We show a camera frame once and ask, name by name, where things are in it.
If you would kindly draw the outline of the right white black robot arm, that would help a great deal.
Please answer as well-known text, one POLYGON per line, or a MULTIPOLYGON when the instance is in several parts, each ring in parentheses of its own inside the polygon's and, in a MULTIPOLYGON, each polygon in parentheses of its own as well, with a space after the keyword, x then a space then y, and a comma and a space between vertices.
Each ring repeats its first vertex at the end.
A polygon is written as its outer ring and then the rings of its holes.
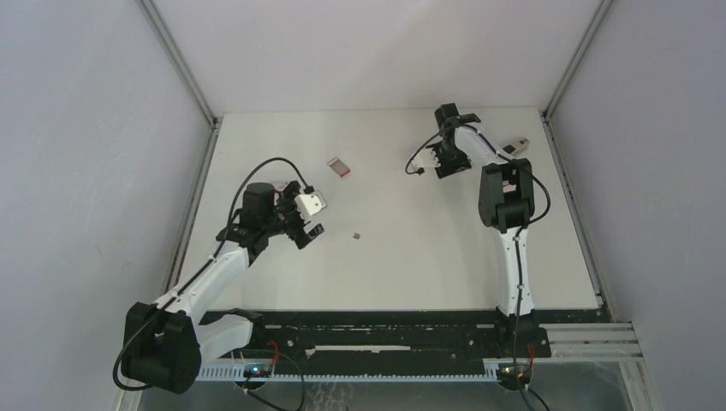
POLYGON ((497 310, 507 318, 534 310, 528 282, 527 229, 535 201, 532 166, 484 135, 479 117, 462 114, 456 104, 434 111, 442 140, 429 146, 443 179, 479 166, 478 210, 482 224, 497 232, 501 299, 497 310))

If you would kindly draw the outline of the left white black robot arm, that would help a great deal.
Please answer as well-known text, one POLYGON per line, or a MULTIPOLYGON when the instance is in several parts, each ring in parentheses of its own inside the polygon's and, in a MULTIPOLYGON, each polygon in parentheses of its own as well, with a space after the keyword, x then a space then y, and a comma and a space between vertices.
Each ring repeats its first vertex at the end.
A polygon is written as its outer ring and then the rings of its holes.
POLYGON ((203 365, 239 349, 248 357, 262 354, 266 332, 236 312, 203 324, 212 303, 249 270, 269 246, 284 235, 303 249, 324 233, 322 224, 306 226, 327 206, 320 191, 289 182, 277 189, 268 182, 238 190, 227 222, 207 261, 185 283, 152 303, 135 303, 127 312, 123 345, 112 378, 122 390, 159 388, 181 394, 195 382, 203 365))

